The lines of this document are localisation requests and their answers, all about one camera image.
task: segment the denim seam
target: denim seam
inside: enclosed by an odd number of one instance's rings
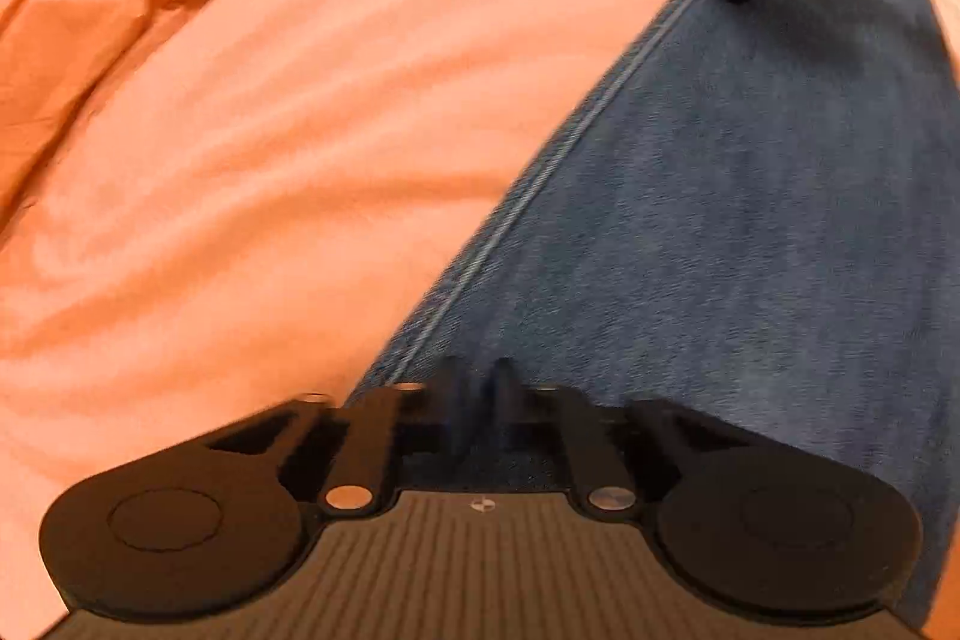
[[[434,335],[443,316],[448,313],[460,295],[486,262],[502,239],[507,236],[530,203],[554,175],[566,156],[583,138],[593,121],[613,101],[618,92],[648,60],[674,28],[685,12],[697,0],[670,0],[664,4],[653,23],[635,40],[630,49],[608,71],[590,92],[581,106],[560,126],[553,138],[536,155],[526,172],[520,175],[500,205],[494,209],[484,226],[474,235],[432,290],[421,300],[410,319],[400,327],[380,357],[368,370],[354,393],[369,386],[395,383],[400,380],[416,355]]]

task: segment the ribbed surface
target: ribbed surface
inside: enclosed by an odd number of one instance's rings
[[[49,640],[907,640],[889,615],[791,629],[699,602],[627,525],[559,494],[405,493],[369,521],[333,525],[296,576],[255,603],[145,627],[77,613]]]

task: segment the orange cloth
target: orange cloth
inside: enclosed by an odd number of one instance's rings
[[[664,1],[212,0],[130,54],[0,248],[0,635],[62,613],[71,483],[342,400]]]
[[[0,0],[0,218],[120,55],[158,17],[204,1]]]

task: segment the blue denim fabric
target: blue denim fabric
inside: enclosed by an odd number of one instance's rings
[[[445,354],[674,399],[960,504],[960,98],[928,0],[672,0],[359,389]]]

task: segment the denim pant leg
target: denim pant leg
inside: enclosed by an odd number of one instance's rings
[[[923,624],[960,501],[960,100],[929,1],[670,1],[360,389],[450,353],[890,482]]]

